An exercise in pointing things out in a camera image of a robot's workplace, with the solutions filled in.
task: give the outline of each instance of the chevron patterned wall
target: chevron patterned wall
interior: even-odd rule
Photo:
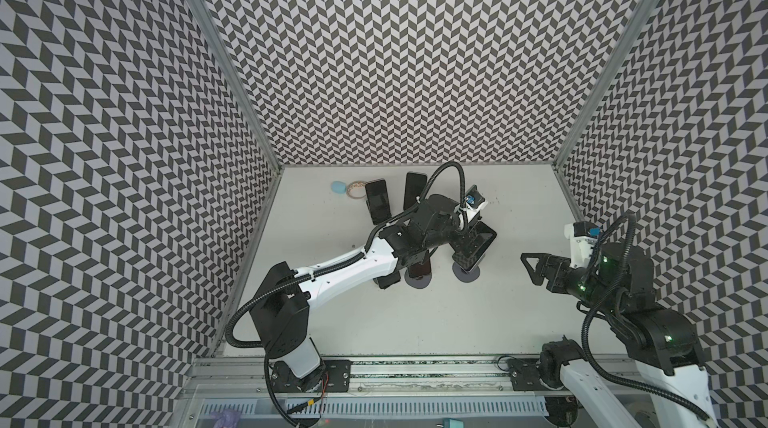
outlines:
[[[206,0],[284,164],[546,161],[639,0]]]
[[[270,181],[184,2],[0,0],[0,140],[0,425],[163,425]]]
[[[768,4],[662,0],[567,165],[592,220],[640,217],[722,424],[768,426]]]

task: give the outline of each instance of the blue egg-shaped object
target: blue egg-shaped object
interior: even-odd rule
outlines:
[[[331,191],[338,194],[346,193],[346,183],[343,181],[333,181],[331,183]]]

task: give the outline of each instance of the black smartphone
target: black smartphone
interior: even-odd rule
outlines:
[[[366,198],[373,224],[383,223],[392,217],[392,213],[389,211],[389,194],[386,191],[386,181],[375,180],[366,183]]]
[[[414,173],[409,171],[406,174],[406,197],[402,200],[402,210],[405,211],[416,204],[416,197],[424,191],[427,184],[427,175],[425,173]]]

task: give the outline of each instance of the smartphone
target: smartphone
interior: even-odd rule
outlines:
[[[389,211],[389,194],[386,191],[386,181],[375,180],[366,183],[366,204],[371,213],[373,224],[383,223],[392,217]]]
[[[424,186],[426,185],[427,175],[425,173],[410,171],[406,174],[406,197],[402,201],[403,211],[416,204],[416,197],[424,191]]]

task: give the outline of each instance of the white table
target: white table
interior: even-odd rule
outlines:
[[[239,305],[252,298],[267,270],[329,260],[366,241],[372,223],[364,200],[331,191],[333,181],[384,178],[392,213],[402,210],[406,173],[432,174],[435,167],[288,167],[256,251]],[[426,289],[405,280],[379,289],[372,281],[332,299],[310,317],[310,336],[321,355],[537,354],[563,335],[580,340],[584,315],[576,299],[531,283],[520,253],[569,256],[563,226],[573,216],[547,164],[466,166],[466,184],[489,200],[483,221],[498,237],[481,263],[481,276],[462,283],[451,271],[453,254],[440,247]],[[451,168],[430,193],[458,199]],[[235,328],[242,340],[258,339],[250,316]],[[590,330],[596,354],[626,354],[608,325]],[[261,356],[262,349],[226,345],[224,356]]]

